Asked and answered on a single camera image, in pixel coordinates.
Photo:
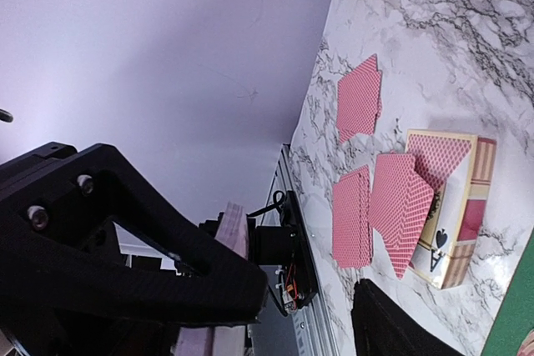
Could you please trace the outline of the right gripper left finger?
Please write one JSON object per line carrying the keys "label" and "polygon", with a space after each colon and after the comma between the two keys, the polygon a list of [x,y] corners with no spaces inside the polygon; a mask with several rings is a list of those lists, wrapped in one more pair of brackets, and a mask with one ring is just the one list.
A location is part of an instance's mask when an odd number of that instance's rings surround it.
{"label": "right gripper left finger", "polygon": [[104,318],[255,321],[265,273],[180,214],[119,152],[47,143],[1,166],[1,297]]}

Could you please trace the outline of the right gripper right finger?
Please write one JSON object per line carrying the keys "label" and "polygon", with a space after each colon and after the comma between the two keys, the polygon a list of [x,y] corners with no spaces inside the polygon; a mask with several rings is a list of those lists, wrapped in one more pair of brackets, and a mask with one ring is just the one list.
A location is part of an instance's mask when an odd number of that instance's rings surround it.
{"label": "right gripper right finger", "polygon": [[459,352],[413,320],[369,279],[354,286],[351,310],[358,355],[436,356]]}

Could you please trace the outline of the red card pile front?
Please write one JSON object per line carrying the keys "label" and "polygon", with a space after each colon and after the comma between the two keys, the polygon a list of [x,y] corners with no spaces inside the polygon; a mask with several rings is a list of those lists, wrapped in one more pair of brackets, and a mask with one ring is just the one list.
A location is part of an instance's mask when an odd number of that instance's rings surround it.
{"label": "red card pile front", "polygon": [[367,165],[332,186],[332,256],[340,268],[370,265],[373,245],[369,223],[370,174]]}

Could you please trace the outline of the red playing card deck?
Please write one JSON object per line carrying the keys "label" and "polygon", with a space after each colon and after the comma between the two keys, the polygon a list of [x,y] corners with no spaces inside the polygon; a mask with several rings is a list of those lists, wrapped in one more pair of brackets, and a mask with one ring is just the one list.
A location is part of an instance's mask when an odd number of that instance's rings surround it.
{"label": "red playing card deck", "polygon": [[369,221],[382,237],[397,278],[409,267],[434,198],[415,165],[409,153],[382,153],[375,163]]}

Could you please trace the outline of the red chip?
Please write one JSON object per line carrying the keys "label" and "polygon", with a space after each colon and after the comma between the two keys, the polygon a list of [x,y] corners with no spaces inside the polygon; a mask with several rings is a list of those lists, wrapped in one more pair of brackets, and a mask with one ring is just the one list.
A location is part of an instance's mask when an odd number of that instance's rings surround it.
{"label": "red chip", "polygon": [[516,356],[534,356],[534,330],[523,339]]}

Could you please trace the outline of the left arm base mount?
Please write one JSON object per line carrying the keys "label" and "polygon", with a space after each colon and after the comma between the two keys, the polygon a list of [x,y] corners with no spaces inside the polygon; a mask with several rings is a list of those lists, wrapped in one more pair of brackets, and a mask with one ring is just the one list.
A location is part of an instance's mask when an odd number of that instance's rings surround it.
{"label": "left arm base mount", "polygon": [[293,252],[299,234],[295,227],[261,222],[283,203],[274,201],[248,214],[230,204],[216,219],[199,225],[232,252],[230,260],[214,270],[215,282],[202,308],[204,325],[252,323],[270,300],[285,317],[298,308]]}

